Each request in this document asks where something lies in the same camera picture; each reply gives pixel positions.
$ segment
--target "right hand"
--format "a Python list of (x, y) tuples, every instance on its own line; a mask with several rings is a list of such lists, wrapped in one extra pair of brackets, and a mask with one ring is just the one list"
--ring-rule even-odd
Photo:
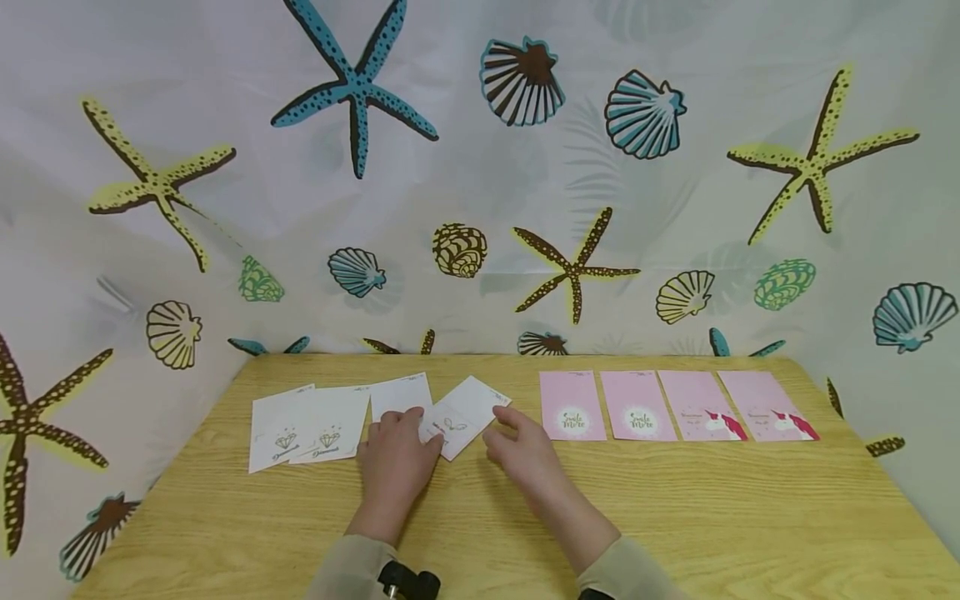
[(505, 435), (493, 428), (485, 431), (487, 456), (503, 468), (534, 514), (541, 516), (548, 500), (576, 492), (539, 423), (509, 406), (494, 406), (493, 415), (501, 424), (515, 429), (516, 434)]

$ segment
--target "smile more card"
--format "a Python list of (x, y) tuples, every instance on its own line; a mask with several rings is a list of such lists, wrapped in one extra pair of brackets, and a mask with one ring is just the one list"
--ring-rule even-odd
[(720, 371), (718, 375), (758, 442), (820, 439), (772, 373)]
[(540, 409), (551, 440), (607, 439), (593, 371), (541, 372)]
[(604, 371), (600, 381), (615, 438), (677, 441), (655, 372)]
[(747, 440), (712, 372), (657, 371), (680, 434), (692, 442)]

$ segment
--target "sleeve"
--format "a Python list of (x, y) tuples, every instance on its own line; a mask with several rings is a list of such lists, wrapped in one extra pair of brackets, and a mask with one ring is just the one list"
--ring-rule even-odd
[(593, 588), (616, 600), (686, 598), (640, 544), (621, 537), (577, 578), (577, 588)]
[(343, 536), (326, 553), (305, 600), (383, 600), (383, 586), (376, 578), (394, 560), (396, 550), (389, 544)]

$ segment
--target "green seashell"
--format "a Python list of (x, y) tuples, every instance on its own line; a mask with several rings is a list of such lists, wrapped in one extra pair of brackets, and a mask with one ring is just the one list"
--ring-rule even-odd
[(757, 280), (754, 302), (760, 308), (781, 310), (810, 289), (817, 268), (805, 258), (788, 258), (767, 270)]
[(240, 295), (247, 302), (279, 302), (283, 298), (283, 286), (255, 258), (243, 259), (240, 273)]

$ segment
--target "tripod clamp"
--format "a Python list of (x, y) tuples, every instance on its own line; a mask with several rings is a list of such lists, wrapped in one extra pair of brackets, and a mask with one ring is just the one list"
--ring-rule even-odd
[(397, 561), (387, 563), (376, 581), (383, 584), (383, 593), (393, 599), (437, 600), (440, 593), (439, 577), (430, 571), (415, 573)]

